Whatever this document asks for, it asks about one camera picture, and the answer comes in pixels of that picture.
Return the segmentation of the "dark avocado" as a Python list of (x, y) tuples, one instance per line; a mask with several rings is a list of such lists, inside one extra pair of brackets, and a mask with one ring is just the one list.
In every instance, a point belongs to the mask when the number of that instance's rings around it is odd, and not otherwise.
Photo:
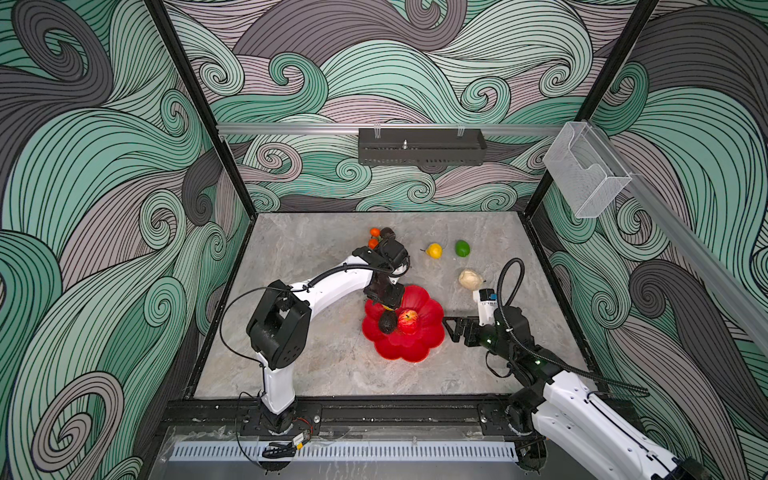
[(398, 328), (398, 315), (394, 311), (385, 310), (378, 320), (378, 329), (384, 335), (391, 335)]

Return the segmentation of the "red apple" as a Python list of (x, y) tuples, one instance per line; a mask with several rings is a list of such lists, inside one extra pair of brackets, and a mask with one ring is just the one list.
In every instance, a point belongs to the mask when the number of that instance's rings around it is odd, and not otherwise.
[(413, 335), (419, 329), (419, 313), (416, 310), (402, 310), (398, 321), (398, 331), (404, 335)]

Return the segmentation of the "red flower-shaped fruit bowl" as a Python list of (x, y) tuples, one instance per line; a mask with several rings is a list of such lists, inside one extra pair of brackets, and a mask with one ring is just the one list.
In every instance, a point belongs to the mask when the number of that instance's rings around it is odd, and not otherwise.
[(366, 301), (362, 333), (382, 358), (418, 363), (443, 343), (443, 318), (442, 305), (426, 289), (408, 285), (395, 310)]

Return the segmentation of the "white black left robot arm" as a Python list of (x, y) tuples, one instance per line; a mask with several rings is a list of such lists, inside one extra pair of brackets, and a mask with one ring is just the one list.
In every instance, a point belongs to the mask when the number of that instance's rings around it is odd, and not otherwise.
[(292, 426), (294, 363), (306, 347), (314, 317), (358, 291), (378, 306), (398, 309), (405, 295), (399, 279), (409, 268), (405, 246), (389, 236), (374, 248), (355, 249), (340, 264), (308, 280), (293, 284), (275, 280), (264, 288), (246, 326), (255, 361), (262, 367), (261, 426), (272, 433)]

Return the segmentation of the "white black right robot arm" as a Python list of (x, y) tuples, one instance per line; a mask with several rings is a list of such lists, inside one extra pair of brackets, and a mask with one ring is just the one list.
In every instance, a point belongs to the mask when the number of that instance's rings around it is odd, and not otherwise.
[(453, 342), (504, 359), (521, 384), (503, 408), (513, 434), (533, 442), (519, 448), (520, 460), (539, 466), (538, 447), (548, 439), (597, 479), (710, 478), (700, 462), (651, 440), (584, 384), (575, 368), (538, 345), (519, 308), (446, 317), (443, 325)]

